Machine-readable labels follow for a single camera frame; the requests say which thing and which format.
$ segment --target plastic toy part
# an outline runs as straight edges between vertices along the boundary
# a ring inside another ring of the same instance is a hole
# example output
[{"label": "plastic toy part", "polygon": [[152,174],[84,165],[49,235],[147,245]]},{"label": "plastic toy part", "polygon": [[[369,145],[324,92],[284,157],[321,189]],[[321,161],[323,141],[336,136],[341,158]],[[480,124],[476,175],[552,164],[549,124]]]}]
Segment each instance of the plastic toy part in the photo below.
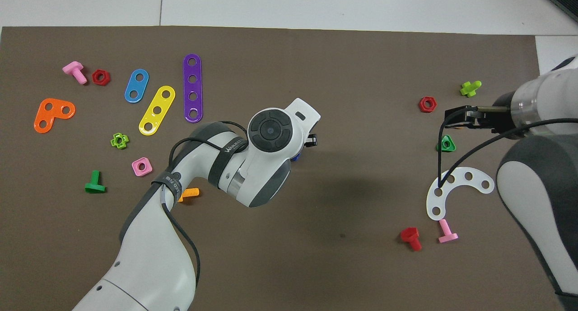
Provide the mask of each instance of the plastic toy part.
[{"label": "plastic toy part", "polygon": [[198,195],[200,195],[199,188],[187,188],[182,193],[181,198],[179,198],[179,203],[182,203],[183,198],[197,197]]},{"label": "plastic toy part", "polygon": [[454,188],[464,185],[474,187],[482,194],[489,194],[494,191],[494,180],[489,175],[473,167],[457,167],[441,188],[438,188],[437,177],[429,186],[425,202],[429,218],[434,221],[443,219],[446,216],[447,196]]},{"label": "plastic toy part", "polygon": [[140,158],[132,163],[132,171],[137,177],[144,177],[153,171],[153,166],[147,158]]},{"label": "plastic toy part", "polygon": [[68,64],[67,66],[64,66],[62,68],[62,72],[74,76],[74,78],[76,79],[76,81],[78,81],[78,83],[85,84],[87,83],[86,77],[84,77],[84,75],[80,71],[83,68],[84,66],[82,66],[81,63],[74,61]]},{"label": "plastic toy part", "polygon": [[438,106],[438,103],[434,97],[422,97],[420,100],[420,110],[423,113],[431,113],[436,106]]},{"label": "plastic toy part", "polygon": [[452,231],[450,230],[450,227],[448,226],[445,218],[439,220],[439,225],[442,227],[443,231],[443,237],[438,238],[439,243],[456,240],[458,238],[458,235],[456,233],[452,233]]},{"label": "plastic toy part", "polygon": [[203,118],[203,82],[200,57],[188,54],[182,60],[182,93],[184,95],[184,118],[199,122]]},{"label": "plastic toy part", "polygon": [[175,96],[175,89],[169,85],[164,85],[158,89],[149,108],[140,120],[139,130],[141,134],[150,136],[157,132],[173,100],[175,100]]},{"label": "plastic toy part", "polygon": [[[439,151],[439,145],[435,147],[436,151]],[[456,145],[449,135],[442,138],[442,152],[453,152],[456,150]]]},{"label": "plastic toy part", "polygon": [[401,231],[401,233],[399,233],[399,236],[401,236],[401,239],[404,242],[409,243],[413,251],[421,250],[421,243],[417,239],[420,236],[420,233],[417,231],[417,228],[407,228]]},{"label": "plastic toy part", "polygon": [[89,192],[90,194],[100,194],[105,192],[107,189],[105,186],[98,184],[98,178],[100,177],[101,172],[98,170],[94,170],[91,177],[90,182],[84,185],[84,191]]},{"label": "plastic toy part", "polygon": [[128,79],[126,90],[124,90],[124,99],[130,103],[137,103],[145,95],[146,85],[149,84],[149,73],[144,69],[137,69]]},{"label": "plastic toy part", "polygon": [[123,135],[122,133],[117,133],[112,136],[112,140],[110,140],[110,145],[116,147],[119,150],[123,150],[126,148],[126,143],[130,142],[128,140],[128,136]]},{"label": "plastic toy part", "polygon": [[462,95],[465,95],[467,97],[473,97],[475,96],[475,91],[480,87],[481,81],[475,81],[474,83],[466,82],[462,84],[462,89],[460,90],[460,93],[462,93]]},{"label": "plastic toy part", "polygon": [[97,85],[107,85],[110,82],[110,73],[103,70],[97,69],[93,73],[93,83]]},{"label": "plastic toy part", "polygon": [[74,116],[76,107],[69,101],[58,99],[44,99],[38,107],[37,117],[34,120],[34,130],[44,134],[52,129],[54,118],[68,119]]}]

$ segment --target white plastic arc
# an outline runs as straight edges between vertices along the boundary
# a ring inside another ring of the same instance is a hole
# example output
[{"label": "white plastic arc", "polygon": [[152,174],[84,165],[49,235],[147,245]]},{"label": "white plastic arc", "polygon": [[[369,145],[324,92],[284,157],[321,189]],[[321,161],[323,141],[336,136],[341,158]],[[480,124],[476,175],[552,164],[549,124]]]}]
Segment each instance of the white plastic arc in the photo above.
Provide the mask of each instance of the white plastic arc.
[{"label": "white plastic arc", "polygon": [[[474,187],[482,194],[489,194],[494,191],[494,180],[489,175],[486,175],[482,171],[474,169],[473,167],[457,167],[454,172],[452,172],[452,176],[454,176],[454,182],[450,183],[450,181],[446,181],[439,189],[441,190],[440,196],[436,195],[436,189],[438,189],[438,178],[436,178],[431,186],[429,186],[425,205],[429,218],[434,221],[439,221],[446,217],[446,198],[454,188],[470,186]],[[484,181],[487,181],[488,183],[487,188],[484,188],[483,186]],[[434,209],[436,208],[439,209],[439,214],[434,213]]]}]

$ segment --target purple plastic bar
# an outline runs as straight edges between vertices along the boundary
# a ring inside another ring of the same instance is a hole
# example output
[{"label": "purple plastic bar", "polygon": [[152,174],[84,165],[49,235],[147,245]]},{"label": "purple plastic bar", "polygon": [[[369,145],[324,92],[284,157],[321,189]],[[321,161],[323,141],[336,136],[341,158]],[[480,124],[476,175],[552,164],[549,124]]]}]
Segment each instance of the purple plastic bar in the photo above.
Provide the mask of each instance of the purple plastic bar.
[{"label": "purple plastic bar", "polygon": [[203,81],[200,72],[200,57],[196,54],[188,54],[182,60],[182,94],[184,95],[184,118],[188,122],[199,122],[203,118]]}]

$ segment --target white tile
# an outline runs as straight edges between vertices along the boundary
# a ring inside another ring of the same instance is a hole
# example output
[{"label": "white tile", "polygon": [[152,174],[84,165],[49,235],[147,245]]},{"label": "white tile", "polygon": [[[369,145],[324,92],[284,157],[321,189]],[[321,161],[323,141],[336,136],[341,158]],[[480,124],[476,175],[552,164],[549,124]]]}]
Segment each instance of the white tile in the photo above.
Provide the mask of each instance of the white tile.
[{"label": "white tile", "polygon": [[549,0],[163,0],[161,24],[578,35]]},{"label": "white tile", "polygon": [[566,58],[578,54],[578,36],[536,37],[540,74],[549,72]]},{"label": "white tile", "polygon": [[0,0],[0,26],[158,25],[161,0]]}]

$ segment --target green plastic triangle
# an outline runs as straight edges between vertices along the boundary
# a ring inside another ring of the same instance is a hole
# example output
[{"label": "green plastic triangle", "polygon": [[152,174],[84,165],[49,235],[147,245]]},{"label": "green plastic triangle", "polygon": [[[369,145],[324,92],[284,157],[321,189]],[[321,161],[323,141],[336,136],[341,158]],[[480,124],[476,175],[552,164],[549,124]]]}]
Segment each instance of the green plastic triangle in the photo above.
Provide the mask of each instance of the green plastic triangle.
[{"label": "green plastic triangle", "polygon": [[442,138],[442,152],[453,152],[456,150],[456,145],[449,135]]}]

